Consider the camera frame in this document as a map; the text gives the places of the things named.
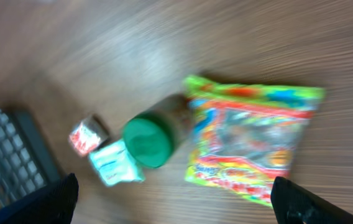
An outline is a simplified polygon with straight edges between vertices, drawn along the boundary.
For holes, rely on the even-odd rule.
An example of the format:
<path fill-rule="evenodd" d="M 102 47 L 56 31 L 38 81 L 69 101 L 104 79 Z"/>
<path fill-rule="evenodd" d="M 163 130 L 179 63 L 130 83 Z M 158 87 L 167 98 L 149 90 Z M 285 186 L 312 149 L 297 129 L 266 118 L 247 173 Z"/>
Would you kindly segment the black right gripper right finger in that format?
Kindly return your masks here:
<path fill-rule="evenodd" d="M 353 214 L 284 177 L 275 178 L 270 198 L 278 224 L 353 224 Z"/>

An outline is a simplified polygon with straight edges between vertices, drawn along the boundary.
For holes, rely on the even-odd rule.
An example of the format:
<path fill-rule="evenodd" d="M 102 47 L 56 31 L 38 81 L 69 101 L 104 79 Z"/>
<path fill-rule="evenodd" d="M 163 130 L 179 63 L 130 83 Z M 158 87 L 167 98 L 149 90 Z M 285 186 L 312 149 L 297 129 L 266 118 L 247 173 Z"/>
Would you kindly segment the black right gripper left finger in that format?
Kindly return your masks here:
<path fill-rule="evenodd" d="M 0 224 L 70 224 L 78 201 L 74 173 L 0 209 Z"/>

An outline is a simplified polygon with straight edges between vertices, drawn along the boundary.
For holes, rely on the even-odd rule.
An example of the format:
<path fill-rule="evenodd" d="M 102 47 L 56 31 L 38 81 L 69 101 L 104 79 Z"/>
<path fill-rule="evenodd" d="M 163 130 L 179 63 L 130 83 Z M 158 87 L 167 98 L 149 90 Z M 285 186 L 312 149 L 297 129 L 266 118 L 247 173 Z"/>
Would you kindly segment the mint green wipes pack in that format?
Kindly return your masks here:
<path fill-rule="evenodd" d="M 142 168 L 131 156 L 122 139 L 91 152 L 88 158 L 93 169 L 107 187 L 121 182 L 143 182 L 145 180 Z"/>

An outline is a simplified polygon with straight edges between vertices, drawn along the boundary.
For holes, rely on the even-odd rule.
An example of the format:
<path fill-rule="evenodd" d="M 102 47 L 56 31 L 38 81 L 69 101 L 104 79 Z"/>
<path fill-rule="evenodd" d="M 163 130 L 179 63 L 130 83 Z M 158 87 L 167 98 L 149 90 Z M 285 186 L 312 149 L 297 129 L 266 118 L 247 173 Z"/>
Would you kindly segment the red white tissue pack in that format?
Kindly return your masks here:
<path fill-rule="evenodd" d="M 108 139 L 109 131 L 95 115 L 82 119 L 68 135 L 70 146 L 81 157 L 95 151 Z"/>

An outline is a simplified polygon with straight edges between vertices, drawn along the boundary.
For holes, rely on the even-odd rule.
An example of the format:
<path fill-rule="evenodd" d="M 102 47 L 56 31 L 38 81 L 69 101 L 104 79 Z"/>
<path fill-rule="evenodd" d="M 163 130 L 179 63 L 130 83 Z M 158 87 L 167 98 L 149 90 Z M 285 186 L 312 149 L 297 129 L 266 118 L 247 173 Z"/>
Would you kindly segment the Haribo gummy candy bag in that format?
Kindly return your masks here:
<path fill-rule="evenodd" d="M 185 180 L 270 206 L 273 182 L 288 176 L 324 89 L 221 84 L 196 75 L 184 84 L 195 119 Z"/>

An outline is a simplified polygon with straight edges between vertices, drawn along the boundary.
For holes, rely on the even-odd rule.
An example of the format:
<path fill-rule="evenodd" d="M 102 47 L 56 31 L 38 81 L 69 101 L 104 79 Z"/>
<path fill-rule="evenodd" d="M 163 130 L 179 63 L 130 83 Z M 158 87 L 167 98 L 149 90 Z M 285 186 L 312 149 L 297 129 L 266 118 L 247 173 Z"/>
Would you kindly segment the green lid jar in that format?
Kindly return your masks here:
<path fill-rule="evenodd" d="M 122 138 L 138 164 L 156 169 L 189 138 L 193 126 L 187 97 L 174 94 L 129 120 L 122 129 Z"/>

